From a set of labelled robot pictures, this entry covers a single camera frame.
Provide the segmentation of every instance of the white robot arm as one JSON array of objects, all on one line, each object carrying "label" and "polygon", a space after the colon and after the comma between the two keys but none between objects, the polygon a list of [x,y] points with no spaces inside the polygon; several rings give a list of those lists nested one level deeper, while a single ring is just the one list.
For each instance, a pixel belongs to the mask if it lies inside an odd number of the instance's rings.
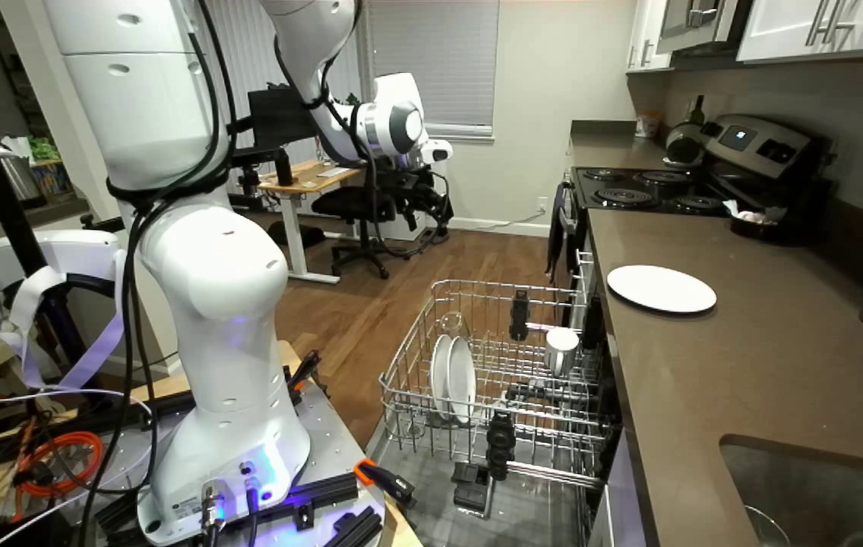
[{"label": "white robot arm", "polygon": [[[220,80],[196,37],[199,0],[43,0],[57,50],[135,224],[130,251],[175,311],[196,412],[140,499],[152,543],[202,536],[204,493],[224,523],[287,499],[311,455],[277,360],[274,308],[287,259],[220,192],[232,137]],[[451,156],[430,141],[410,75],[376,83],[374,103],[344,108],[326,70],[357,23],[357,0],[262,0],[277,55],[340,162],[388,156],[424,167]]]}]

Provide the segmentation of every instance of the dish rack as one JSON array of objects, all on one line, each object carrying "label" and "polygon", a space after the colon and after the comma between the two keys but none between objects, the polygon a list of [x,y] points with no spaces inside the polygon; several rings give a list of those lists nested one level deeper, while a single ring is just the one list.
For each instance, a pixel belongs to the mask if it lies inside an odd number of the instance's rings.
[{"label": "dish rack", "polygon": [[[522,340],[512,337],[517,295],[530,301]],[[608,360],[574,350],[558,375],[546,365],[546,332],[572,326],[572,317],[584,311],[586,301],[568,288],[485,280],[432,282],[421,317],[376,381],[386,444],[485,465],[491,422],[509,414],[517,438],[512,474],[596,487],[600,455],[614,433],[600,409],[600,377]],[[476,396],[468,402],[432,390],[432,353],[442,334],[465,337],[470,347]]]}]

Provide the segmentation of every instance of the open dishwasher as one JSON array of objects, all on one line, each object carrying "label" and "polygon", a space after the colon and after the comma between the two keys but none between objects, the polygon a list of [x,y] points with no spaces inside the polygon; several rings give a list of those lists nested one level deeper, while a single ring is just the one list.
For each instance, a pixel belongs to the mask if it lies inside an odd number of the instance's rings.
[{"label": "open dishwasher", "polygon": [[600,347],[551,353],[586,301],[568,288],[432,282],[380,375],[384,422],[367,454],[407,479],[424,543],[586,543],[616,417]]}]

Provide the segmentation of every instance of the wooden floor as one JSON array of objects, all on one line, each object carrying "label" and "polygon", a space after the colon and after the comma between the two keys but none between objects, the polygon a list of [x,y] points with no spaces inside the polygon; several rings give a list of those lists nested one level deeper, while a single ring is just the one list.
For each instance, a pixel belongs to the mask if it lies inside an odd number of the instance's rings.
[{"label": "wooden floor", "polygon": [[[326,246],[311,251],[311,267],[329,270]],[[410,263],[386,259],[388,280],[357,263],[344,267],[338,286],[290,282],[277,308],[277,334],[302,357],[320,350],[321,382],[365,447],[380,422],[376,375],[391,361],[426,288],[435,280],[546,282],[545,266],[545,237],[451,231],[451,239]]]}]

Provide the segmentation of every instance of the bottle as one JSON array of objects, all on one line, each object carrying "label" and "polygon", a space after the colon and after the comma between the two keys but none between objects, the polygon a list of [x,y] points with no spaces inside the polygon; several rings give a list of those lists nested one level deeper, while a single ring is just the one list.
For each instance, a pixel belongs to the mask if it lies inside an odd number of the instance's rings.
[{"label": "bottle", "polygon": [[704,126],[704,110],[702,110],[702,103],[704,103],[704,96],[699,96],[694,114],[686,114],[686,123],[689,123],[689,126],[699,126],[699,127]]}]

